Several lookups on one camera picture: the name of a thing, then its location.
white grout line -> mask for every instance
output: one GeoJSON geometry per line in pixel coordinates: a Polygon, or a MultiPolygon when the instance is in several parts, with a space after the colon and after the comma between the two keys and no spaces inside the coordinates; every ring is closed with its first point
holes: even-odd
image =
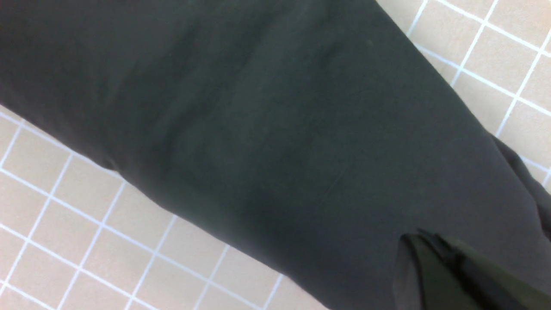
{"type": "Polygon", "coordinates": [[[21,125],[17,127],[15,134],[13,135],[12,140],[9,142],[8,148],[4,153],[4,156],[2,156],[2,160],[0,160],[0,168],[4,167],[4,163],[6,162],[6,159],[8,159],[8,155],[12,151],[13,145],[15,144],[15,140],[17,140],[17,138],[19,137],[20,132],[21,132],[21,125]]]}
{"type": "Polygon", "coordinates": [[[176,215],[173,215],[172,218],[170,219],[170,223],[168,224],[168,226],[166,226],[165,232],[163,233],[163,236],[161,237],[161,240],[159,241],[159,244],[157,244],[157,247],[155,248],[155,251],[153,252],[153,255],[151,256],[151,258],[149,259],[149,262],[147,263],[147,266],[145,267],[145,270],[143,271],[142,276],[140,277],[140,279],[138,281],[138,284],[136,284],[136,287],[132,291],[132,296],[128,300],[128,303],[126,304],[125,310],[130,309],[130,305],[132,304],[132,301],[136,299],[136,294],[138,293],[140,287],[142,287],[142,283],[143,283],[145,277],[147,276],[147,273],[151,269],[151,266],[153,266],[153,262],[155,261],[155,258],[159,254],[159,251],[161,250],[161,247],[165,243],[165,240],[166,240],[167,236],[169,235],[170,230],[172,229],[172,227],[174,225],[174,222],[176,222],[177,218],[178,217],[176,215]]]}
{"type": "Polygon", "coordinates": [[[455,73],[455,76],[453,77],[450,86],[453,87],[455,83],[457,82],[457,79],[459,78],[459,75],[461,74],[461,71],[463,71],[463,68],[465,67],[465,64],[467,63],[467,60],[471,56],[471,53],[474,50],[474,47],[476,46],[478,39],[482,35],[482,32],[484,31],[485,25],[488,23],[488,20],[490,19],[491,14],[494,12],[495,6],[498,5],[499,0],[494,0],[492,2],[490,9],[488,10],[488,13],[486,14],[486,17],[484,17],[483,22],[481,23],[480,27],[478,28],[477,34],[474,36],[474,39],[469,46],[469,49],[467,50],[467,53],[465,54],[465,57],[463,57],[463,61],[461,61],[461,64],[459,65],[459,69],[455,73]]]}
{"type": "Polygon", "coordinates": [[[16,292],[17,294],[20,294],[21,296],[29,299],[30,301],[33,301],[35,303],[37,303],[39,306],[41,306],[42,308],[44,309],[48,309],[48,310],[55,310],[54,308],[48,306],[47,304],[41,302],[40,300],[36,299],[35,297],[25,293],[24,291],[18,289],[17,287],[9,284],[9,283],[5,283],[4,281],[0,280],[0,284],[2,285],[5,285],[7,288],[9,288],[10,290],[16,292]]]}
{"type": "Polygon", "coordinates": [[[230,249],[230,246],[229,245],[226,245],[224,247],[224,250],[222,251],[222,254],[220,255],[220,258],[218,258],[218,261],[216,262],[216,265],[214,266],[214,269],[212,270],[212,272],[210,273],[210,277],[208,278],[208,281],[207,283],[205,284],[204,288],[203,288],[203,291],[201,292],[201,294],[199,295],[199,299],[197,300],[197,302],[195,303],[195,306],[193,307],[193,310],[198,310],[199,309],[199,305],[201,304],[201,302],[203,301],[205,295],[207,294],[207,290],[208,290],[208,287],[210,286],[210,284],[212,283],[212,280],[214,279],[214,276],[216,275],[216,273],[218,272],[218,269],[220,269],[220,266],[222,264],[222,261],[224,260],[224,258],[226,257],[226,254],[228,253],[228,250],[230,249]]]}
{"type": "Polygon", "coordinates": [[[505,114],[505,117],[501,121],[501,124],[499,125],[498,131],[495,133],[496,137],[499,137],[499,135],[503,131],[503,128],[505,127],[505,124],[507,123],[507,120],[509,119],[509,116],[511,115],[511,112],[515,108],[515,105],[516,105],[517,101],[519,100],[520,95],[521,95],[522,91],[524,90],[524,87],[526,87],[526,84],[528,83],[528,80],[530,79],[530,76],[532,76],[532,73],[534,72],[534,69],[536,69],[538,61],[542,57],[543,49],[545,48],[545,46],[547,45],[549,40],[551,40],[551,30],[547,33],[547,36],[545,37],[545,40],[543,41],[543,44],[542,44],[541,48],[539,49],[538,54],[536,55],[536,58],[534,58],[534,60],[532,61],[532,64],[530,65],[530,69],[528,70],[528,73],[526,73],[526,76],[522,80],[522,83],[521,83],[520,87],[518,88],[518,90],[515,94],[515,98],[513,99],[511,105],[507,109],[507,113],[505,114]]]}
{"type": "Polygon", "coordinates": [[[547,171],[547,174],[545,175],[545,179],[543,179],[542,186],[546,187],[547,183],[549,182],[549,178],[551,178],[551,169],[547,171]]]}
{"type": "Polygon", "coordinates": [[[242,296],[228,290],[227,288],[225,288],[224,286],[222,286],[218,283],[212,282],[210,285],[216,287],[217,289],[219,289],[221,291],[223,291],[224,293],[228,294],[229,296],[239,300],[240,302],[246,304],[247,306],[253,308],[254,310],[262,310],[262,308],[259,307],[258,305],[254,304],[253,302],[250,302],[250,301],[246,300],[242,296]]]}
{"type": "Polygon", "coordinates": [[[282,280],[283,280],[283,275],[279,274],[279,276],[277,277],[277,280],[275,281],[276,283],[274,284],[274,287],[272,287],[272,291],[270,292],[270,295],[268,296],[268,299],[264,303],[264,307],[262,307],[262,310],[268,309],[268,306],[272,302],[272,299],[274,299],[274,296],[276,295],[275,292],[279,288],[279,285],[281,284],[282,280]]]}
{"type": "Polygon", "coordinates": [[[436,0],[436,1],[440,2],[441,4],[447,6],[448,8],[454,10],[454,11],[457,12],[457,13],[460,13],[461,15],[463,15],[463,16],[465,16],[465,17],[467,17],[467,18],[476,20],[477,22],[483,24],[484,26],[490,28],[491,30],[496,31],[497,33],[502,34],[502,35],[508,37],[509,39],[511,39],[511,40],[513,40],[513,41],[515,41],[515,42],[518,42],[518,43],[524,45],[525,47],[527,47],[527,48],[529,48],[529,49],[531,49],[531,50],[533,50],[533,51],[539,51],[539,50],[540,50],[539,47],[537,47],[537,46],[535,46],[535,45],[533,45],[533,44],[531,44],[531,43],[529,43],[529,42],[527,42],[527,41],[524,41],[524,40],[518,38],[517,36],[514,36],[514,35],[508,33],[507,31],[503,30],[502,28],[499,28],[498,26],[496,26],[496,25],[494,25],[494,24],[490,24],[489,22],[485,22],[484,19],[482,19],[482,18],[480,18],[480,17],[478,17],[478,16],[476,16],[476,15],[473,15],[473,14],[471,14],[471,13],[469,13],[469,12],[466,12],[465,10],[463,10],[463,9],[457,7],[457,6],[454,6],[453,4],[449,3],[449,2],[446,1],[446,0],[436,0]]]}
{"type": "Polygon", "coordinates": [[[10,121],[10,122],[12,122],[12,123],[14,123],[14,124],[16,124],[16,125],[18,126],[18,128],[17,128],[17,130],[16,130],[16,133],[17,133],[17,134],[19,134],[19,131],[21,131],[21,129],[25,129],[25,130],[27,130],[27,131],[30,131],[30,132],[34,133],[35,135],[37,135],[37,136],[43,138],[44,140],[46,140],[46,141],[48,141],[48,142],[54,144],[55,146],[60,147],[60,148],[62,148],[62,149],[64,149],[64,150],[66,150],[67,152],[73,154],[75,157],[78,157],[79,159],[82,159],[82,160],[85,161],[85,162],[88,162],[88,163],[90,163],[90,164],[93,164],[93,165],[96,166],[98,169],[100,169],[100,170],[102,170],[102,171],[105,171],[106,173],[109,173],[109,174],[112,175],[113,177],[115,177],[115,178],[117,178],[117,179],[120,179],[120,180],[124,180],[124,178],[123,178],[120,174],[114,172],[113,170],[108,170],[108,169],[105,169],[105,168],[99,166],[98,164],[94,163],[94,161],[92,161],[90,158],[88,158],[88,157],[86,157],[86,156],[84,156],[84,155],[82,155],[82,154],[80,154],[80,153],[75,152],[74,150],[72,150],[72,149],[69,148],[68,146],[64,145],[64,144],[61,143],[60,141],[58,141],[58,140],[56,140],[56,139],[54,139],[54,138],[52,138],[52,137],[50,137],[50,136],[48,136],[48,135],[45,135],[43,132],[41,132],[41,131],[39,131],[39,130],[37,130],[37,129],[35,129],[35,128],[29,126],[29,125],[27,125],[25,120],[21,120],[21,121],[15,120],[15,119],[13,119],[11,116],[9,116],[9,115],[7,115],[7,114],[5,114],[5,113],[3,113],[3,112],[0,112],[0,117],[2,117],[2,118],[4,118],[4,119],[6,119],[6,120],[8,120],[8,121],[10,121]]]}
{"type": "Polygon", "coordinates": [[[546,167],[544,167],[543,165],[540,165],[540,164],[536,163],[535,161],[533,161],[533,160],[531,160],[531,159],[529,159],[529,158],[526,158],[526,157],[524,157],[524,156],[522,156],[522,155],[518,155],[518,156],[522,159],[523,162],[529,163],[530,165],[535,166],[536,168],[538,168],[539,170],[541,170],[541,171],[543,171],[543,172],[546,172],[546,173],[547,173],[547,172],[550,171],[549,168],[546,168],[546,167]]]}
{"type": "Polygon", "coordinates": [[[117,204],[118,198],[121,196],[121,193],[125,188],[125,185],[126,185],[126,182],[123,182],[121,184],[121,186],[119,186],[117,194],[115,194],[115,197],[111,201],[109,209],[107,209],[107,213],[105,213],[105,216],[104,216],[103,220],[99,224],[99,227],[96,230],[96,234],[94,235],[94,238],[92,239],[92,242],[90,242],[90,245],[88,246],[88,249],[86,250],[86,253],[82,257],[82,260],[80,261],[80,264],[78,265],[77,270],[75,271],[75,273],[73,275],[73,278],[71,279],[71,282],[69,283],[69,286],[67,287],[67,289],[65,290],[65,293],[63,294],[63,297],[61,298],[61,301],[60,301],[59,305],[57,306],[57,310],[61,309],[61,307],[63,307],[63,304],[65,303],[65,300],[67,300],[67,296],[69,296],[69,293],[72,290],[74,283],[77,281],[77,278],[78,278],[78,275],[79,275],[80,271],[82,270],[84,264],[86,263],[86,260],[88,260],[88,256],[92,252],[92,249],[93,249],[94,245],[98,241],[99,235],[101,233],[101,229],[105,226],[105,223],[107,222],[107,219],[109,218],[109,216],[111,215],[111,212],[113,211],[113,208],[117,204]]]}
{"type": "Polygon", "coordinates": [[[15,272],[15,268],[19,264],[19,261],[21,260],[21,257],[23,256],[23,253],[25,252],[25,249],[29,245],[28,240],[30,240],[33,237],[33,234],[36,231],[36,228],[38,227],[38,224],[40,223],[40,220],[42,219],[42,216],[44,216],[44,213],[46,212],[46,209],[48,208],[48,205],[50,204],[50,201],[52,200],[53,193],[55,193],[57,187],[59,186],[59,184],[61,182],[61,179],[63,178],[63,175],[65,174],[65,171],[67,171],[67,167],[69,167],[69,164],[71,163],[71,159],[73,159],[72,154],[70,154],[69,157],[67,158],[67,160],[65,161],[65,164],[63,165],[63,169],[61,169],[61,172],[60,172],[59,176],[57,177],[57,180],[56,180],[55,184],[53,185],[53,187],[52,187],[52,189],[51,189],[51,191],[48,195],[48,198],[46,199],[46,202],[44,202],[44,206],[42,207],[42,210],[40,210],[38,218],[36,219],[31,231],[29,232],[29,235],[27,236],[27,239],[26,239],[25,243],[23,244],[23,247],[21,248],[21,250],[17,254],[17,257],[16,257],[15,261],[13,262],[12,267],[10,268],[10,270],[8,272],[8,275],[6,276],[4,284],[2,285],[2,288],[0,288],[0,296],[2,295],[4,290],[6,289],[6,284],[9,284],[9,280],[12,278],[13,272],[15,272]]]}
{"type": "Polygon", "coordinates": [[[419,21],[419,18],[421,18],[421,15],[423,14],[423,11],[425,10],[426,5],[428,3],[429,3],[429,0],[423,0],[423,2],[421,3],[421,6],[419,7],[419,10],[417,11],[417,14],[415,15],[415,18],[413,19],[413,22],[412,22],[411,26],[409,26],[409,29],[406,32],[406,36],[408,38],[409,38],[409,36],[411,36],[411,34],[413,32],[413,29],[417,25],[417,22],[419,21]]]}
{"type": "MultiPolygon", "coordinates": [[[[420,51],[422,51],[422,52],[424,52],[424,53],[426,53],[426,54],[428,54],[428,55],[430,55],[430,56],[432,56],[432,57],[438,59],[439,61],[441,61],[441,62],[443,62],[443,63],[445,63],[445,64],[447,64],[447,65],[449,65],[449,66],[451,66],[451,67],[453,67],[453,68],[455,68],[455,69],[459,69],[459,65],[455,64],[454,62],[452,62],[452,61],[450,61],[450,60],[448,60],[448,59],[446,59],[446,58],[444,58],[444,57],[442,57],[442,56],[436,54],[435,52],[432,52],[432,51],[430,51],[430,50],[424,48],[423,46],[421,46],[421,45],[419,45],[419,44],[414,44],[414,45],[415,45],[415,47],[417,47],[418,50],[420,50],[420,51]]],[[[504,94],[510,96],[512,99],[514,99],[515,96],[516,96],[516,94],[510,92],[509,90],[507,90],[507,89],[505,89],[505,88],[503,88],[503,87],[501,87],[501,86],[495,84],[495,83],[492,82],[492,81],[489,81],[489,80],[487,80],[487,79],[481,77],[480,75],[478,75],[478,74],[476,74],[476,73],[474,73],[474,72],[472,72],[472,71],[469,71],[469,70],[463,68],[462,72],[465,73],[465,74],[467,74],[467,75],[469,75],[469,76],[471,76],[472,78],[474,78],[474,79],[476,79],[476,80],[478,80],[478,81],[480,81],[480,82],[482,82],[482,83],[484,83],[484,84],[486,84],[486,85],[488,85],[488,86],[490,86],[490,87],[496,89],[496,90],[499,90],[500,92],[502,92],[502,93],[504,93],[504,94]]],[[[531,102],[531,101],[528,101],[528,100],[526,100],[526,99],[524,99],[524,98],[522,98],[522,97],[517,98],[517,101],[520,101],[520,102],[522,102],[522,103],[524,103],[524,104],[530,106],[530,107],[533,108],[533,109],[538,110],[539,112],[541,112],[541,113],[543,113],[543,114],[545,114],[545,115],[547,115],[547,116],[551,116],[551,111],[546,110],[546,109],[542,108],[541,106],[539,106],[539,105],[537,105],[537,104],[535,104],[535,103],[533,103],[533,102],[531,102]]]]}

floor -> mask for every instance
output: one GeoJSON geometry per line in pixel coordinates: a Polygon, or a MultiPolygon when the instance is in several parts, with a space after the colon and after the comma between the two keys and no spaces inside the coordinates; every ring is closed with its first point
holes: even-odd
{"type": "MultiPolygon", "coordinates": [[[[551,190],[550,0],[379,0],[551,190]]],[[[323,310],[0,109],[1,310],[323,310]]]]}

dark green fabric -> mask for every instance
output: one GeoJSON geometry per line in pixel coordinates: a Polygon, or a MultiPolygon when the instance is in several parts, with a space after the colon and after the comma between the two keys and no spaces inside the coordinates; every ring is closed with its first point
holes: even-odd
{"type": "Polygon", "coordinates": [[[551,293],[549,195],[374,0],[2,0],[0,101],[331,310],[417,227],[551,293]]]}
{"type": "MultiPolygon", "coordinates": [[[[489,275],[495,283],[504,289],[513,299],[519,302],[526,310],[551,309],[551,296],[539,291],[533,286],[519,280],[494,262],[480,255],[477,251],[454,237],[444,237],[449,245],[455,247],[466,257],[472,259],[480,271],[489,275]]],[[[472,293],[466,291],[462,282],[450,267],[437,255],[427,241],[419,235],[408,234],[403,236],[401,242],[406,244],[412,253],[409,258],[415,269],[418,300],[422,310],[484,310],[485,307],[478,303],[472,293]]],[[[411,293],[405,287],[395,294],[411,293]]],[[[414,304],[404,305],[403,309],[416,308],[414,304]]]]}

black jacket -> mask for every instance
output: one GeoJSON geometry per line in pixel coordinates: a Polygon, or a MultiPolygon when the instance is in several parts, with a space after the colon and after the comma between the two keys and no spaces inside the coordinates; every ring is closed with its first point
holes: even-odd
{"type": "Polygon", "coordinates": [[[549,195],[374,0],[3,0],[0,100],[329,309],[417,227],[551,293],[549,195]]]}

square tile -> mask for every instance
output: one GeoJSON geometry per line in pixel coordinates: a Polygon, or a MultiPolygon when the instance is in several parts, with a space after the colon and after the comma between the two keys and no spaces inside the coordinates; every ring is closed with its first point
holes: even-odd
{"type": "Polygon", "coordinates": [[[267,310],[326,310],[319,301],[287,277],[283,278],[267,310]]]}
{"type": "Polygon", "coordinates": [[[253,310],[216,287],[209,286],[198,310],[253,310]]]}
{"type": "Polygon", "coordinates": [[[7,116],[11,117],[15,121],[21,121],[22,120],[21,116],[13,113],[11,110],[9,110],[8,108],[6,108],[3,105],[0,105],[0,113],[6,114],[7,116]]]}
{"type": "Polygon", "coordinates": [[[122,180],[81,158],[71,160],[55,196],[101,221],[107,213],[122,180]]]}
{"type": "Polygon", "coordinates": [[[44,310],[36,302],[23,297],[21,294],[7,288],[0,297],[0,309],[2,310],[44,310]]]}
{"type": "Polygon", "coordinates": [[[272,292],[279,274],[259,261],[230,248],[214,282],[261,306],[272,292]]]}
{"type": "Polygon", "coordinates": [[[23,129],[15,140],[4,168],[33,185],[50,191],[68,157],[67,151],[23,129]]]}
{"type": "Polygon", "coordinates": [[[542,56],[539,59],[521,97],[551,110],[551,57],[542,56]]]}
{"type": "Polygon", "coordinates": [[[75,272],[71,266],[33,245],[28,245],[10,283],[55,308],[75,272]]]}
{"type": "Polygon", "coordinates": [[[513,98],[465,73],[453,88],[484,128],[495,134],[513,98]]]}
{"type": "Polygon", "coordinates": [[[0,280],[4,280],[8,275],[23,243],[23,239],[0,228],[0,280]]]}
{"type": "Polygon", "coordinates": [[[0,173],[0,223],[27,236],[46,196],[0,173]]]}
{"type": "Polygon", "coordinates": [[[206,283],[156,258],[136,297],[162,310],[193,309],[206,283]]]}
{"type": "Polygon", "coordinates": [[[437,1],[429,1],[411,34],[411,40],[429,51],[460,64],[480,24],[437,1]]]}
{"type": "Polygon", "coordinates": [[[465,69],[516,93],[536,52],[489,28],[484,28],[465,69]]]}
{"type": "Polygon", "coordinates": [[[377,2],[398,27],[406,32],[412,25],[423,0],[377,0],[377,2]]]}
{"type": "Polygon", "coordinates": [[[116,287],[132,293],[152,253],[114,233],[102,230],[84,268],[116,287]]]}
{"type": "Polygon", "coordinates": [[[549,0],[499,0],[490,23],[540,47],[551,29],[549,0]]]}
{"type": "Polygon", "coordinates": [[[80,273],[61,310],[124,310],[128,297],[80,273]]]}
{"type": "Polygon", "coordinates": [[[17,130],[17,125],[0,117],[0,158],[4,156],[9,144],[13,139],[13,135],[17,130]]]}
{"type": "Polygon", "coordinates": [[[521,155],[551,167],[551,117],[518,102],[500,139],[521,155]]]}
{"type": "Polygon", "coordinates": [[[448,65],[445,62],[442,62],[438,60],[436,57],[432,57],[431,55],[421,52],[423,56],[430,62],[430,64],[438,71],[438,73],[448,82],[448,84],[451,83],[453,78],[455,77],[455,74],[457,73],[457,69],[454,67],[448,65]]]}
{"type": "Polygon", "coordinates": [[[467,13],[476,15],[482,19],[490,11],[494,0],[447,0],[450,4],[464,10],[467,13]]]}
{"type": "Polygon", "coordinates": [[[526,165],[526,168],[528,168],[528,171],[530,171],[530,174],[536,181],[543,183],[545,177],[547,176],[547,172],[539,169],[531,163],[524,162],[524,165],[526,165]]]}
{"type": "Polygon", "coordinates": [[[97,230],[96,224],[50,201],[33,234],[33,240],[78,265],[97,230]]]}
{"type": "Polygon", "coordinates": [[[125,185],[107,224],[154,249],[171,218],[171,213],[156,205],[136,188],[125,185]]]}
{"type": "Polygon", "coordinates": [[[209,277],[224,247],[222,241],[178,218],[159,252],[204,277],[209,277]]]}

